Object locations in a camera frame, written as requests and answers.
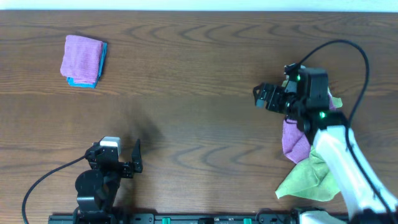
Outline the light green microfiber cloth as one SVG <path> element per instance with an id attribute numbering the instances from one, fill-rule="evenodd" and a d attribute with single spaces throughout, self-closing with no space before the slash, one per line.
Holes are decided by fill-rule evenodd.
<path id="1" fill-rule="evenodd" d="M 284 66 L 286 80 L 282 83 L 286 93 L 304 98 L 311 106 L 318 106 L 328 95 L 329 109 L 335 110 L 343 106 L 341 98 L 331 94 L 328 86 L 328 74 L 323 68 L 307 68 L 295 63 Z"/>

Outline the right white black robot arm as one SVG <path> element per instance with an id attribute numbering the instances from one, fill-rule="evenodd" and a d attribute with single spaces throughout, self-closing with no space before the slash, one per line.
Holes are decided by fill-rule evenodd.
<path id="1" fill-rule="evenodd" d="M 397 223 L 397 198 L 364 157 L 345 115 L 330 109 L 327 72 L 291 64 L 284 73 L 285 86 L 253 88 L 255 105 L 286 115 L 304 133 L 337 181 L 350 223 Z"/>

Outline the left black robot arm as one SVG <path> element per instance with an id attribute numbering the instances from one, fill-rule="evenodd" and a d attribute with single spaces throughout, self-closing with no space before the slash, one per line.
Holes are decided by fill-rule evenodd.
<path id="1" fill-rule="evenodd" d="M 84 158 L 90 169 L 76 181 L 78 208 L 73 212 L 73 223 L 122 223 L 124 217 L 113 208 L 121 179 L 131 179 L 143 171 L 141 141 L 138 139 L 130 162 L 119 161 L 121 139 L 105 136 L 87 149 Z"/>

